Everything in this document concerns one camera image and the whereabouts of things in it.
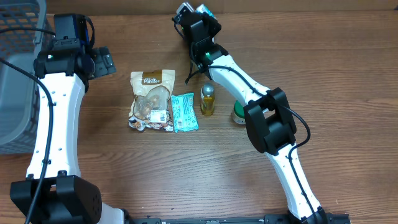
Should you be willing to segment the green white Knorr jar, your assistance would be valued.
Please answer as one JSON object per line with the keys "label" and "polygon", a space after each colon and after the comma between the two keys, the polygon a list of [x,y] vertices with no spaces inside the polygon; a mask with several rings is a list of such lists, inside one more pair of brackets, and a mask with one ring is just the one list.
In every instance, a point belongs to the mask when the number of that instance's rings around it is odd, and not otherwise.
{"label": "green white Knorr jar", "polygon": [[243,106],[238,100],[235,101],[231,116],[235,123],[246,124]]}

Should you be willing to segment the green tissue pack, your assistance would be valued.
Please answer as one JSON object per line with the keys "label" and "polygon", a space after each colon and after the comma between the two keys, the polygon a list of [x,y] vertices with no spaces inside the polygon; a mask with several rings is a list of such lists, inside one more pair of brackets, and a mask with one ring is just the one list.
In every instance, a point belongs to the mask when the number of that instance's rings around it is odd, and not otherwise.
{"label": "green tissue pack", "polygon": [[206,13],[206,14],[208,14],[210,17],[213,17],[214,19],[216,19],[216,17],[214,16],[214,14],[204,5],[204,4],[201,4],[201,5],[199,5],[196,9],[195,9],[195,12],[197,12],[197,13]]}

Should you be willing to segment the brown white snack bag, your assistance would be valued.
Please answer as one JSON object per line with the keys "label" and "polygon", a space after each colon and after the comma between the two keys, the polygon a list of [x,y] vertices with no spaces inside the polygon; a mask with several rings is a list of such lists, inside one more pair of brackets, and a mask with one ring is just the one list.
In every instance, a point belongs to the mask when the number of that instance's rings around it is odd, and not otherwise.
{"label": "brown white snack bag", "polygon": [[174,70],[131,72],[134,100],[129,112],[129,126],[138,131],[146,128],[172,132],[169,101],[174,89]]}

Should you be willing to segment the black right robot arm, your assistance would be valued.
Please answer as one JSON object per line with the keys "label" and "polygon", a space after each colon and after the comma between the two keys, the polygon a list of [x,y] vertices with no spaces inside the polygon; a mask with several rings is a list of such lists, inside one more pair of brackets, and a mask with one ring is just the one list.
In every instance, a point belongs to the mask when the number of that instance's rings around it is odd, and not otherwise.
{"label": "black right robot arm", "polygon": [[327,223],[327,215],[314,196],[299,161],[295,120],[286,94],[261,85],[244,72],[220,44],[214,43],[221,24],[207,12],[182,4],[172,19],[187,42],[189,57],[198,72],[227,89],[243,106],[248,138],[271,161],[287,198],[291,223]]}

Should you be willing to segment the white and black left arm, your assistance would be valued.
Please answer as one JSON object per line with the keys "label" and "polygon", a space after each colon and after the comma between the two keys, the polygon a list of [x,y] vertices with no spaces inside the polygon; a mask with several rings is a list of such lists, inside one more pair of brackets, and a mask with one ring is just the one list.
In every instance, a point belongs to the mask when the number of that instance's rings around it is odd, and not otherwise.
{"label": "white and black left arm", "polygon": [[54,16],[52,47],[39,52],[30,78],[40,93],[34,153],[10,197],[27,223],[128,223],[129,214],[102,201],[81,177],[77,156],[80,106],[92,79],[116,71],[109,49],[96,48],[91,19]]}

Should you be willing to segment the yellow Vim bottle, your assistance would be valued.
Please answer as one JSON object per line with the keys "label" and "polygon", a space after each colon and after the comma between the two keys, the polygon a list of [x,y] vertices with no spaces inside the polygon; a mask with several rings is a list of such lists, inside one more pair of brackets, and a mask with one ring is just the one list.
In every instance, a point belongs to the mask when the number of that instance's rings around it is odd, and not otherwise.
{"label": "yellow Vim bottle", "polygon": [[206,116],[215,110],[215,89],[211,83],[205,83],[201,88],[201,113]]}

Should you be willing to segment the teal wet wipes packet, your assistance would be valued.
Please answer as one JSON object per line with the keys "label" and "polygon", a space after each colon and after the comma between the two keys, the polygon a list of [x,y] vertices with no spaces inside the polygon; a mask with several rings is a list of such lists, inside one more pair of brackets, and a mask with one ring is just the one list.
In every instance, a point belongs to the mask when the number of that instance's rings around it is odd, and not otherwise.
{"label": "teal wet wipes packet", "polygon": [[193,97],[194,93],[171,96],[174,131],[176,133],[198,130]]}

